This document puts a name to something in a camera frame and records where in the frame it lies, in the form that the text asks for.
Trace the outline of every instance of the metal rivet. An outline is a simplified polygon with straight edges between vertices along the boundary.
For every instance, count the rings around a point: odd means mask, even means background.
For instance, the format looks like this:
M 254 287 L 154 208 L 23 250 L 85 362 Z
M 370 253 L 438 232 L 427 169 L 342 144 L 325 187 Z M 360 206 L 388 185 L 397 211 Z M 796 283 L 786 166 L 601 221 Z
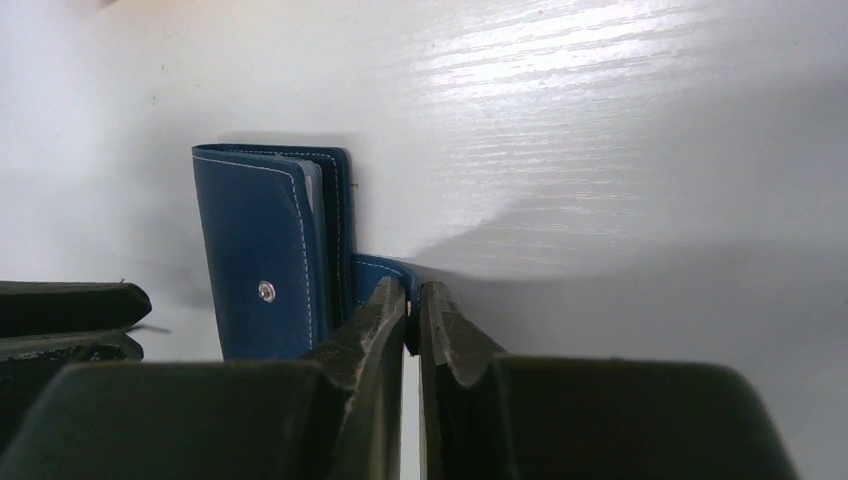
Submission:
M 274 298 L 277 297 L 277 292 L 274 291 L 274 286 L 269 282 L 262 280 L 259 282 L 259 298 L 265 300 L 268 303 L 274 301 Z

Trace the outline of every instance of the blue wallet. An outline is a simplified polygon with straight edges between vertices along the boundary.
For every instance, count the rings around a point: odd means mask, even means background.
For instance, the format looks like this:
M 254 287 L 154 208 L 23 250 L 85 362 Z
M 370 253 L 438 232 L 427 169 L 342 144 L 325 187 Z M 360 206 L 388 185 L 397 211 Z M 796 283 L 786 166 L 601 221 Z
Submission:
M 300 357 L 348 321 L 386 276 L 401 282 L 408 321 L 417 321 L 415 273 L 353 253 L 344 150 L 215 144 L 192 155 L 225 360 Z M 416 343 L 407 341 L 413 353 Z

